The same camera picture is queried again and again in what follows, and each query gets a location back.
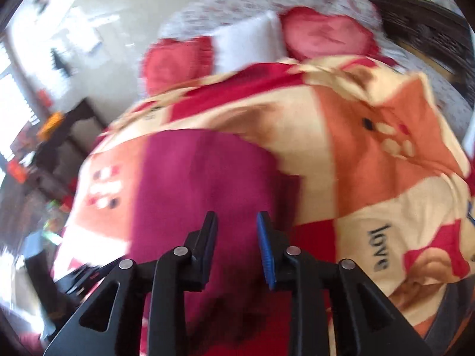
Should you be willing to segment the floral bed sheet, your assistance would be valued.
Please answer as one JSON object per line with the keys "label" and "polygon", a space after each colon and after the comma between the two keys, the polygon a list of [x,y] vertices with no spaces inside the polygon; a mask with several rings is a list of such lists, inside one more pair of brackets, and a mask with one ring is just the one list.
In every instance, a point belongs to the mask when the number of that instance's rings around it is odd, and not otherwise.
{"label": "floral bed sheet", "polygon": [[437,104],[452,131],[460,140],[465,136],[473,114],[465,96],[423,60],[391,41],[383,30],[380,14],[368,0],[196,0],[166,19],[159,28],[158,37],[191,39],[267,10],[283,13],[297,6],[310,7],[326,15],[348,15],[371,30],[382,54],[407,70],[427,74]]}

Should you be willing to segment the orange cream red fleece blanket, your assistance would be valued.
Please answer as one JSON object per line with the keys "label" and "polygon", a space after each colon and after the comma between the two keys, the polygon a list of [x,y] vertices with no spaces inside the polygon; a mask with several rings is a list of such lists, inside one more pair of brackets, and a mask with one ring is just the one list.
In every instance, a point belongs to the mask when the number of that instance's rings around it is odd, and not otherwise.
{"label": "orange cream red fleece blanket", "polygon": [[474,164],[423,73],[360,56],[256,63],[133,104],[80,168],[56,277],[131,257],[147,140],[182,129],[270,152],[300,180],[290,242],[354,260],[437,353],[457,339],[474,312]]}

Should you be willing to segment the left red heart pillow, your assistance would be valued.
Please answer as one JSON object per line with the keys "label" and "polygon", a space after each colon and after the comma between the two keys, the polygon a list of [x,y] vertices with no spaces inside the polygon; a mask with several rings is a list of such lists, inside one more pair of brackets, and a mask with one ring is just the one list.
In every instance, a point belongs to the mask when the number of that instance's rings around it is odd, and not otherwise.
{"label": "left red heart pillow", "polygon": [[213,41],[210,36],[193,39],[161,39],[144,54],[140,77],[149,96],[166,89],[212,75],[214,68]]}

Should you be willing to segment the white rectangular pillow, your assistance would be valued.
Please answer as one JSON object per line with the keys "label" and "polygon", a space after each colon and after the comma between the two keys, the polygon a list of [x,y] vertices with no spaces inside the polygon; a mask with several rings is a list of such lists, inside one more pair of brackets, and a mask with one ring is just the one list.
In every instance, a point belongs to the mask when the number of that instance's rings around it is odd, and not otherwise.
{"label": "white rectangular pillow", "polygon": [[214,51],[214,74],[286,58],[281,22],[272,10],[219,27],[208,36]]}

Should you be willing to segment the right red heart pillow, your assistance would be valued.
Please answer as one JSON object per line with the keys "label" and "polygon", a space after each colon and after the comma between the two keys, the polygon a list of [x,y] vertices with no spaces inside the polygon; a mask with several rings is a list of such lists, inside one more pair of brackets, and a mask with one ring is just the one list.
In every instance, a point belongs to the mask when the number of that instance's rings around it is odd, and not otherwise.
{"label": "right red heart pillow", "polygon": [[310,7],[293,7],[279,18],[286,50],[299,61],[330,55],[380,54],[373,32],[347,15],[323,15]]}

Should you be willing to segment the dark carved wooden bed frame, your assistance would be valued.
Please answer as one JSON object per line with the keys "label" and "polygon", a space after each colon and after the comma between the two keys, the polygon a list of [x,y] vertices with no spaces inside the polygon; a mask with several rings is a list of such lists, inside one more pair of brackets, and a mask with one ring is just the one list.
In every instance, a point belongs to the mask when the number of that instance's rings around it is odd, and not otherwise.
{"label": "dark carved wooden bed frame", "polygon": [[455,88],[474,106],[474,46],[466,19],[428,0],[369,0],[381,15],[387,36],[442,62]]}

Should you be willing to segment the dark wooden side table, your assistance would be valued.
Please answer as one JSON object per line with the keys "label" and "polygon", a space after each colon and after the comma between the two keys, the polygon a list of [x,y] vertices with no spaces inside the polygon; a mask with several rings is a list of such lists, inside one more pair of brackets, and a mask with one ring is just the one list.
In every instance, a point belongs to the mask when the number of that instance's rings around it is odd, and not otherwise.
{"label": "dark wooden side table", "polygon": [[46,142],[40,142],[36,136],[41,127],[25,124],[10,146],[13,157],[7,162],[7,173],[20,184],[39,191],[52,201],[71,201],[77,177],[68,181],[55,170],[60,165],[60,148],[66,143],[81,158],[88,157],[88,151],[72,135],[73,126],[86,120],[93,120],[101,131],[106,128],[105,121],[96,113],[88,97],[81,99],[72,110],[65,113],[64,121]]}

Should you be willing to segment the red heart pillow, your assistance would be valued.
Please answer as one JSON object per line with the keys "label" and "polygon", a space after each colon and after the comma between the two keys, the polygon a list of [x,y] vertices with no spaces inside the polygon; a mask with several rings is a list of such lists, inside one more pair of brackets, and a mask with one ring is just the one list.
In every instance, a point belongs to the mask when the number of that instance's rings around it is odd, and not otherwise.
{"label": "red heart pillow", "polygon": [[373,32],[347,15],[323,15],[310,7],[293,7],[279,18],[286,50],[299,61],[330,55],[380,54]]}
{"label": "red heart pillow", "polygon": [[213,41],[210,36],[193,39],[161,39],[144,54],[140,77],[149,96],[166,89],[212,75],[214,68]]}

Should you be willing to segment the maroon red sweater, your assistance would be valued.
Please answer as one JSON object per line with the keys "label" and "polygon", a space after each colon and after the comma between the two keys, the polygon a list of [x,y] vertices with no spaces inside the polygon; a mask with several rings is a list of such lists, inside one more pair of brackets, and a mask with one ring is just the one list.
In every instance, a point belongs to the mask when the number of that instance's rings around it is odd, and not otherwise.
{"label": "maroon red sweater", "polygon": [[290,298],[269,291],[257,216],[292,226],[300,180],[265,149],[230,133],[182,129],[147,140],[132,222],[131,257],[156,260],[217,215],[204,291],[184,298],[191,355],[285,355]]}

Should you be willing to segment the yellow box on table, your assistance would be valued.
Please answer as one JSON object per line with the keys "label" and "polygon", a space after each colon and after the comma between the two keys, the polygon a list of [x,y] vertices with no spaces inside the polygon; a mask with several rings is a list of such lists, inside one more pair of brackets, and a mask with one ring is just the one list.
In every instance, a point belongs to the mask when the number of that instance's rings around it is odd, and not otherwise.
{"label": "yellow box on table", "polygon": [[37,132],[36,136],[38,140],[40,142],[46,142],[52,136],[52,133],[61,125],[64,118],[65,115],[63,112],[52,113]]}

